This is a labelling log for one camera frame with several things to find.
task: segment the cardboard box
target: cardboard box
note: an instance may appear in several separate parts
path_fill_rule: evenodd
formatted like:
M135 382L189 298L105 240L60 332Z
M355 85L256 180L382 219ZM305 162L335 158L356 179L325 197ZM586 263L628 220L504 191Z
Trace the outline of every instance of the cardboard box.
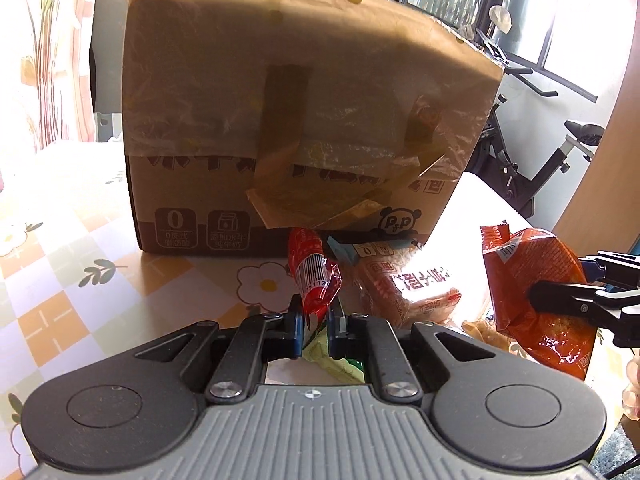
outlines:
M426 238L501 76L389 0L129 0L140 247L277 256L291 226Z

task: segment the milk carton icon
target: milk carton icon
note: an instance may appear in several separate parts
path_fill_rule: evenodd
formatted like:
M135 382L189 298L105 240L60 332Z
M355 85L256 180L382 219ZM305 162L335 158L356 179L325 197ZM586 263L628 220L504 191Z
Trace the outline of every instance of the milk carton icon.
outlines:
M238 216L236 213L222 213L218 217L218 231L231 233L238 231Z

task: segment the gray ribbed panel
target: gray ribbed panel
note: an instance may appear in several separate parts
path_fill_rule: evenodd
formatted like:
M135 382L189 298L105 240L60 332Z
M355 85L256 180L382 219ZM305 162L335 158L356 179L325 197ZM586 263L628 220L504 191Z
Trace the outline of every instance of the gray ribbed panel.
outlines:
M315 399L305 393L316 390ZM415 408L375 399L367 386L262 385L238 406L213 406L180 447L135 470L96 480L593 480L582 465L512 476L464 462ZM42 466L30 480L81 480Z

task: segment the white barcode label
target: white barcode label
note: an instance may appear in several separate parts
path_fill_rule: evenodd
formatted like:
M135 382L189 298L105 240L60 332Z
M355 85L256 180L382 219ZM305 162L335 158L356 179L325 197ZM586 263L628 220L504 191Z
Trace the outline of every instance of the white barcode label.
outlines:
M501 247L498 247L495 252L498 253L498 256L505 264L509 261L509 259L515 254L520 241L522 240L522 236L516 236L513 240L511 240L508 244L504 244Z
M316 286L328 285L326 258L323 254L310 254L302 260L296 269L296 283L300 289L302 301L305 301L306 295Z

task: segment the checkered tablecloth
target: checkered tablecloth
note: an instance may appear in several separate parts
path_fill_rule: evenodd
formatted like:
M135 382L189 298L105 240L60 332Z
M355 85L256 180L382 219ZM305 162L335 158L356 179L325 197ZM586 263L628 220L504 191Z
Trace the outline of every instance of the checkered tablecloth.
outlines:
M528 226L464 174L427 243L459 277L458 323L489 301L478 226L505 219L514 231ZM34 466L20 408L37 386L198 320L231 327L249 314L283 311L296 291L284 265L142 253L120 143L62 141L39 152L0 193L0 478L18 480ZM605 332L587 378L607 405L610 429L622 413L631 356L624 351ZM302 377L318 383L312 370Z

